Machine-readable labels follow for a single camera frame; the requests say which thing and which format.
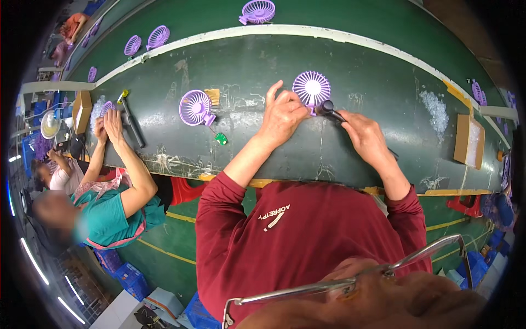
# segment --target woman's left hand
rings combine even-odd
[[[310,110],[301,103],[296,93],[285,90],[276,98],[276,91],[281,86],[282,80],[267,92],[263,124],[256,134],[271,151],[286,142],[301,121],[310,118]]]

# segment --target purple fan grille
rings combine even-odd
[[[208,95],[198,89],[189,91],[181,99],[179,103],[179,115],[184,123],[189,126],[197,126],[201,122],[205,122],[206,126],[210,126],[216,116],[210,114],[211,101]]]
[[[247,21],[253,24],[268,22],[274,17],[276,7],[269,0],[252,0],[241,10],[243,16],[239,16],[239,21],[247,25]]]
[[[131,37],[130,40],[128,40],[128,42],[126,43],[126,46],[124,46],[124,54],[126,56],[135,55],[137,50],[139,50],[140,43],[142,41],[143,40],[137,35],[134,35],[133,37]]]
[[[95,81],[95,76],[97,75],[97,69],[95,67],[91,67],[89,69],[89,73],[88,73],[88,82],[94,82]]]
[[[99,20],[95,23],[95,26],[92,28],[92,32],[89,35],[95,35],[98,31],[98,26],[100,25],[100,22],[102,21],[102,17],[99,18]]]
[[[86,48],[86,46],[88,45],[88,41],[89,41],[89,35],[87,35],[86,37],[84,37],[84,40],[82,40],[82,48]]]
[[[148,37],[148,44],[146,45],[146,50],[161,47],[162,45],[164,45],[166,40],[168,40],[169,36],[170,30],[166,26],[157,26]]]
[[[316,115],[314,108],[330,97],[330,83],[321,73],[307,71],[296,77],[292,91],[298,94],[303,104],[311,108],[311,115]]]
[[[112,102],[104,103],[104,105],[102,106],[102,109],[100,110],[99,116],[103,117],[110,108],[115,109],[115,105]]]
[[[475,100],[479,102],[480,105],[486,106],[488,104],[488,102],[486,101],[485,92],[483,92],[482,89],[480,89],[480,85],[478,82],[475,81],[475,79],[473,79],[471,90],[473,91],[473,98],[475,98]]]

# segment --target pink shirt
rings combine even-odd
[[[69,167],[72,169],[71,177],[59,166],[51,176],[51,181],[49,182],[50,190],[65,190],[67,195],[72,195],[75,193],[75,190],[80,185],[82,178],[84,178],[84,173],[78,166],[76,160],[68,158],[67,159]]]

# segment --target fluorescent light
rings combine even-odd
[[[13,200],[11,200],[11,190],[9,189],[9,183],[7,183],[7,195],[9,196],[9,205],[11,206],[11,213],[15,217],[15,207],[13,207]]]
[[[44,283],[49,285],[49,281],[44,276],[44,273],[42,273],[42,270],[40,269],[40,267],[38,267],[38,264],[36,263],[33,255],[31,254],[31,251],[29,251],[29,247],[26,244],[26,240],[24,238],[21,238],[20,241],[22,241],[22,245],[24,246],[24,249],[26,249],[26,253],[29,256],[29,259],[31,260],[31,262],[33,263],[33,266],[35,266],[36,271],[40,274],[42,280],[44,280]]]
[[[78,298],[78,301],[84,305],[84,302],[80,299],[80,296],[77,294],[77,291],[75,290],[75,288],[73,288],[72,284],[71,284],[71,281],[69,280],[69,277],[67,277],[66,275],[66,280],[67,280],[67,283],[69,284],[69,286],[71,287],[71,290],[73,290],[73,292],[75,293],[75,296],[77,296]]]
[[[83,320],[82,320],[77,314],[75,314],[75,312],[73,312],[73,310],[72,310],[71,308],[69,308],[69,306],[66,305],[66,303],[64,303],[64,301],[62,300],[62,298],[60,298],[60,297],[57,297],[57,298],[58,298],[58,300],[62,303],[62,305],[64,305],[64,307],[67,308],[67,310],[68,310],[71,314],[73,314],[73,315],[77,318],[77,320],[80,321],[80,323],[82,323],[82,324],[86,324],[86,322],[84,322],[84,321],[83,321]]]

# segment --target pink apron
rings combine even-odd
[[[132,185],[132,181],[129,178],[128,172],[125,169],[123,169],[123,168],[117,168],[117,172],[116,172],[115,178],[112,179],[111,181],[108,181],[108,182],[88,182],[88,183],[84,183],[84,184],[80,185],[75,190],[74,203],[77,202],[78,198],[81,195],[83,195],[84,193],[86,193],[88,191],[98,192],[98,194],[97,194],[97,196],[95,198],[95,200],[98,200],[107,191],[109,191],[109,190],[116,190],[119,187],[121,182],[126,184],[126,185],[128,185],[128,186]],[[140,210],[143,212],[144,219],[143,219],[143,222],[139,225],[139,227],[135,231],[134,236],[126,238],[126,239],[119,240],[117,242],[113,242],[113,243],[111,243],[110,245],[108,245],[106,247],[101,246],[101,245],[91,241],[89,239],[89,237],[86,238],[86,241],[90,245],[92,245],[95,249],[103,250],[103,249],[114,248],[116,246],[120,246],[120,245],[123,245],[123,244],[125,244],[127,242],[130,242],[130,241],[132,241],[134,239],[140,238],[140,235],[146,229],[146,214],[144,212],[144,207],[142,207]]]

